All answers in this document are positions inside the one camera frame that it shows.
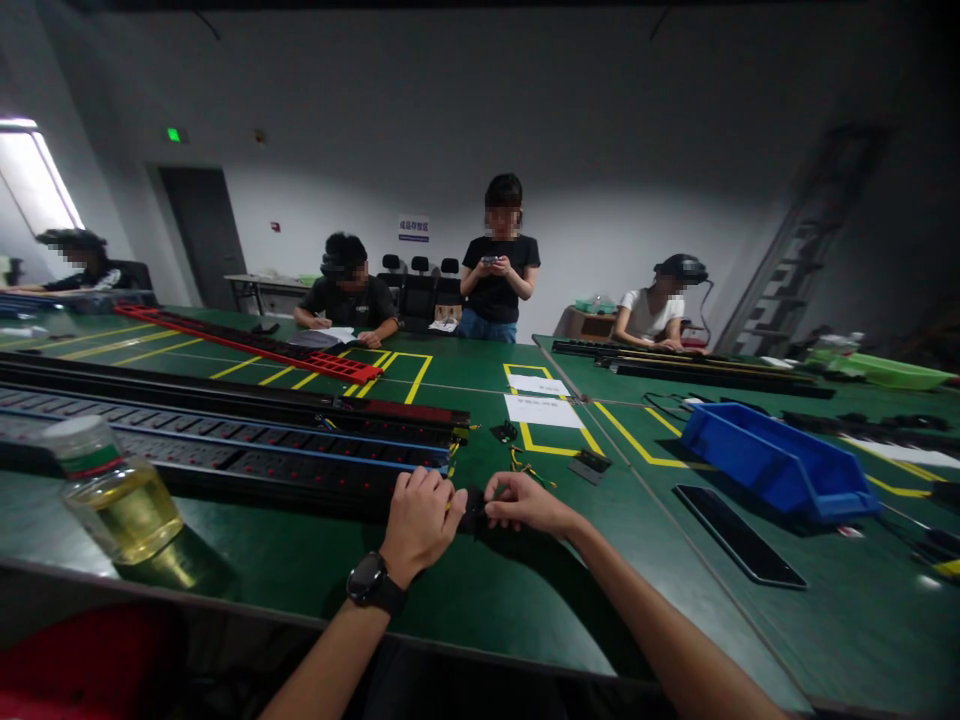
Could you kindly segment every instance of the green exit sign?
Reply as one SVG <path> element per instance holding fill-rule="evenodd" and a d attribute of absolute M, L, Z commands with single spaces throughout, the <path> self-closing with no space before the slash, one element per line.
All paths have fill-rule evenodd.
<path fill-rule="evenodd" d="M 187 137 L 187 131 L 183 128 L 167 128 L 167 140 L 176 143 L 190 142 L 190 138 Z"/>

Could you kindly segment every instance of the yellow liquid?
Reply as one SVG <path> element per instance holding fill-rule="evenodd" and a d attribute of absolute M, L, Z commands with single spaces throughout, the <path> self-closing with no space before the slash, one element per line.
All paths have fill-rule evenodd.
<path fill-rule="evenodd" d="M 162 550 L 183 528 L 183 520 L 149 463 L 131 458 L 130 467 L 110 480 L 67 503 L 115 563 L 134 565 Z"/>

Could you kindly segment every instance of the black t-shirt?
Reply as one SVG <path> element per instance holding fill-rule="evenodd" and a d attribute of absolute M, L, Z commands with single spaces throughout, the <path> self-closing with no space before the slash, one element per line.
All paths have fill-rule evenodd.
<path fill-rule="evenodd" d="M 463 266 L 472 270 L 480 264 L 481 258 L 488 255 L 506 255 L 520 277 L 523 277 L 524 268 L 540 267 L 537 241 L 526 235 L 517 235 L 514 240 L 479 237 L 467 248 Z M 499 275 L 480 278 L 467 298 L 467 307 L 490 322 L 510 323 L 520 317 L 520 298 L 507 279 Z"/>
<path fill-rule="evenodd" d="M 367 287 L 360 292 L 347 293 L 330 278 L 317 278 L 299 307 L 312 313 L 327 311 L 327 319 L 334 325 L 349 327 L 378 327 L 389 318 L 397 317 L 390 288 L 380 278 L 367 279 Z"/>
<path fill-rule="evenodd" d="M 65 277 L 63 280 L 55 280 L 43 286 L 43 289 L 48 292 L 81 289 L 132 290 L 134 288 L 136 288 L 136 283 L 130 274 L 111 262 L 108 262 L 104 271 L 98 275 L 94 275 L 87 268 L 84 268 L 83 272 Z"/>

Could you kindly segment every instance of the white t-shirt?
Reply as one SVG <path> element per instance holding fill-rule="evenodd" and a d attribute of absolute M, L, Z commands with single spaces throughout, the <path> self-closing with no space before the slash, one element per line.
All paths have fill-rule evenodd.
<path fill-rule="evenodd" d="M 683 296 L 671 295 L 657 315 L 650 314 L 647 304 L 647 289 L 631 290 L 623 296 L 618 307 L 630 311 L 627 321 L 627 333 L 644 340 L 654 340 L 663 332 L 667 323 L 674 318 L 682 318 L 684 311 Z"/>

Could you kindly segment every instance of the bottle cap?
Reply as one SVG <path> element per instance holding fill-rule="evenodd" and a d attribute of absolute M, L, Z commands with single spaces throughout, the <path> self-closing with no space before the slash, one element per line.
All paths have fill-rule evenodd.
<path fill-rule="evenodd" d="M 57 460 L 85 457 L 104 448 L 113 448 L 119 454 L 113 430 L 99 415 L 84 415 L 58 422 L 40 434 L 40 440 Z"/>

